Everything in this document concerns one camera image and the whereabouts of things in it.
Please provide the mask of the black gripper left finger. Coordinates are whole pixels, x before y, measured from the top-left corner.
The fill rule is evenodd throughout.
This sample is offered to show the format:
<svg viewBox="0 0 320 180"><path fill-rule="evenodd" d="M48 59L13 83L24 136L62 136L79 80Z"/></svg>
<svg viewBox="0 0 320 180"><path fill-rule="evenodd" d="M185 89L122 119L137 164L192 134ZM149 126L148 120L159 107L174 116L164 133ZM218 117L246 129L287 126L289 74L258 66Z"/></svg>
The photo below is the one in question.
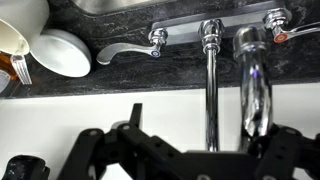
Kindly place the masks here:
<svg viewBox="0 0 320 180"><path fill-rule="evenodd" d="M83 130L58 180L101 180L113 164L119 164L133 180L182 180L183 174L173 163L179 152L139 128L142 107L135 103L129 121L115 124L107 133L101 129Z"/></svg>

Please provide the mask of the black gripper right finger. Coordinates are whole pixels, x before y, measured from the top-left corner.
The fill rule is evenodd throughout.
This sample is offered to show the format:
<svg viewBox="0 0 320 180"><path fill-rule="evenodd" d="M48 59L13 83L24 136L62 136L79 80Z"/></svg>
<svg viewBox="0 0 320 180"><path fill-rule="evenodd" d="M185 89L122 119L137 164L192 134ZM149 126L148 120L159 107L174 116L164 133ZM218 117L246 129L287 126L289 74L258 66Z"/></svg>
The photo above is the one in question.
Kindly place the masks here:
<svg viewBox="0 0 320 180"><path fill-rule="evenodd" d="M246 134L246 153L255 158L246 180L297 180L296 168L320 180L319 135L311 139L294 128L274 124L266 135Z"/></svg>

